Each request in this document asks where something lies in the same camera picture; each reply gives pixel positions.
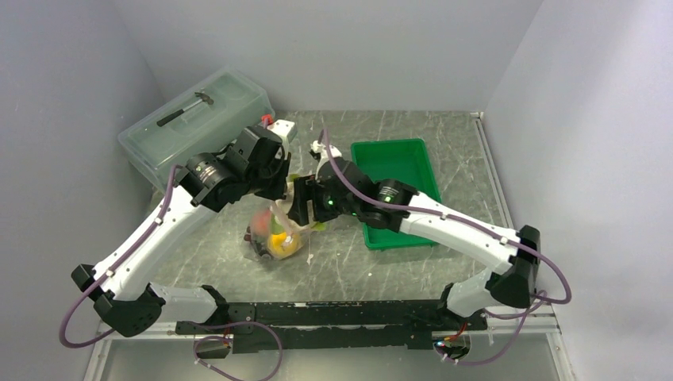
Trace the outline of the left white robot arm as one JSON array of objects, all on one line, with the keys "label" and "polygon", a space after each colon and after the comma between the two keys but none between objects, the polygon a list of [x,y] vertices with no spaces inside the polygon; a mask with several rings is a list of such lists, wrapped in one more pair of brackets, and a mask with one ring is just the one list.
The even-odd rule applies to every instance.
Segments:
[{"label": "left white robot arm", "polygon": [[248,194],[283,196],[296,133],[289,121],[249,126],[222,151],[174,167],[163,200],[134,233],[104,260],[71,273],[101,320],[123,337],[158,322],[193,321],[207,333],[222,331],[229,306],[212,286],[175,288],[152,279],[181,242],[225,206]]}]

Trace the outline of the black handled hammer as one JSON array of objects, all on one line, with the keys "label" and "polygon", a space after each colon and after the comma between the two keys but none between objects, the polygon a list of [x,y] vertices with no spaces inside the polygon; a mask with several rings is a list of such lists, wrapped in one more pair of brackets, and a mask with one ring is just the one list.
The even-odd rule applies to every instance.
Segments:
[{"label": "black handled hammer", "polygon": [[208,94],[205,94],[205,93],[203,93],[203,92],[194,92],[194,96],[196,97],[196,100],[195,100],[194,102],[192,102],[192,103],[189,104],[188,106],[184,106],[183,108],[174,111],[174,112],[171,113],[171,114],[168,114],[167,116],[163,117],[162,119],[159,119],[159,120],[156,122],[156,125],[157,125],[158,127],[163,127],[163,126],[165,126],[167,123],[169,123],[169,122],[175,120],[177,117],[183,115],[183,114],[186,113],[187,111],[189,111],[189,110],[195,108],[196,106],[198,106],[198,105],[200,105],[200,104],[202,104],[202,103],[203,103],[203,104],[206,104],[206,105],[208,105],[208,106],[212,106],[212,105],[214,104],[214,100],[213,100]]}]

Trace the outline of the clear zip top bag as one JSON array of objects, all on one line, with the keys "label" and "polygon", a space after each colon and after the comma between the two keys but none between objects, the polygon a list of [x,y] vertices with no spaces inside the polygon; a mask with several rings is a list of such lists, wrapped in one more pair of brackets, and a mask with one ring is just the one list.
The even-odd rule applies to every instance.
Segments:
[{"label": "clear zip top bag", "polygon": [[309,240],[311,228],[287,216],[281,201],[267,202],[250,218],[244,233],[244,254],[251,260],[285,260]]}]

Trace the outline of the white cauliflower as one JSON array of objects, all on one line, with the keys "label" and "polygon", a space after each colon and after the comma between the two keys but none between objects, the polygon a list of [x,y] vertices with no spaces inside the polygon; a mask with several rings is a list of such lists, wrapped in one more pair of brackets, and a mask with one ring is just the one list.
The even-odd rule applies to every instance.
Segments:
[{"label": "white cauliflower", "polygon": [[293,232],[319,232],[326,230],[324,222],[314,217],[313,192],[315,175],[291,174],[285,184],[283,196],[275,201],[280,208],[279,223],[287,222]]}]

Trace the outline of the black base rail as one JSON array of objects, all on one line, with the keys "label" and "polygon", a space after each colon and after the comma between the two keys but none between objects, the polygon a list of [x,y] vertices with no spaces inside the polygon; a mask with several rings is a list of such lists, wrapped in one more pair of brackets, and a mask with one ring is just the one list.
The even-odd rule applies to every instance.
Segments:
[{"label": "black base rail", "polygon": [[404,347],[431,349],[436,340],[484,331],[476,312],[456,317],[436,300],[359,302],[232,302],[222,317],[200,326],[178,321],[178,335],[227,333],[233,352],[275,349]]}]

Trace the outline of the green plastic tray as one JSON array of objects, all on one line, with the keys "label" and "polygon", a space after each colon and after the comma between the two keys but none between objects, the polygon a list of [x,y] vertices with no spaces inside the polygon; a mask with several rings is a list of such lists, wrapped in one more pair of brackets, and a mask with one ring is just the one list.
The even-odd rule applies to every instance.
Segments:
[{"label": "green plastic tray", "polygon": [[[440,191],[422,139],[361,141],[351,144],[352,161],[371,179],[396,179],[416,187],[439,202]],[[365,245],[371,250],[434,246],[417,236],[363,227]]]}]

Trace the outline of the clear plastic storage box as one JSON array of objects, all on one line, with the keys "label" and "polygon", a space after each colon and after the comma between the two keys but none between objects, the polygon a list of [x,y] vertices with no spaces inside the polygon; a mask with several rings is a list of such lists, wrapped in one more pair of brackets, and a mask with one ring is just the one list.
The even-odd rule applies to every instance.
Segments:
[{"label": "clear plastic storage box", "polygon": [[[200,104],[163,127],[159,119],[208,94],[214,104]],[[217,152],[243,128],[275,115],[267,92],[240,72],[223,67],[122,131],[117,139],[129,162],[157,189],[165,189],[171,166],[192,156]]]}]

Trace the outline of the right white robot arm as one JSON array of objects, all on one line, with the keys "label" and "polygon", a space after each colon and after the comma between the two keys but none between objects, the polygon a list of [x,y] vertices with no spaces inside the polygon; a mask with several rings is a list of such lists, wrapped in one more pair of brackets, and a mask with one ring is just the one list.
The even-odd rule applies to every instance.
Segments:
[{"label": "right white robot arm", "polygon": [[488,224],[439,202],[396,179],[374,181],[352,161],[324,162],[315,175],[290,181],[288,218],[300,226],[341,215],[367,227],[403,233],[455,249],[484,265],[471,278],[445,287],[437,308],[439,323],[457,329],[489,306],[528,309],[537,296],[540,231]]}]

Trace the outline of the orange fruit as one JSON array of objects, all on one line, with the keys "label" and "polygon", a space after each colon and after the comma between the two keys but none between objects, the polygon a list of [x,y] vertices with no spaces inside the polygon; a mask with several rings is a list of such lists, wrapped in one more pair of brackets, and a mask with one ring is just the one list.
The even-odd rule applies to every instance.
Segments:
[{"label": "orange fruit", "polygon": [[301,247],[302,237],[299,233],[271,234],[267,239],[267,250],[272,257],[279,260],[294,255]]}]

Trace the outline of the pink peach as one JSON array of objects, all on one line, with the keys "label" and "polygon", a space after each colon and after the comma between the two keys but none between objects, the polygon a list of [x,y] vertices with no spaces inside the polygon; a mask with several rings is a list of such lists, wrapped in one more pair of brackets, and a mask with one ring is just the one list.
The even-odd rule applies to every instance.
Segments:
[{"label": "pink peach", "polygon": [[255,213],[248,226],[251,239],[254,241],[264,241],[271,235],[271,221],[273,214],[269,209],[264,209]]}]

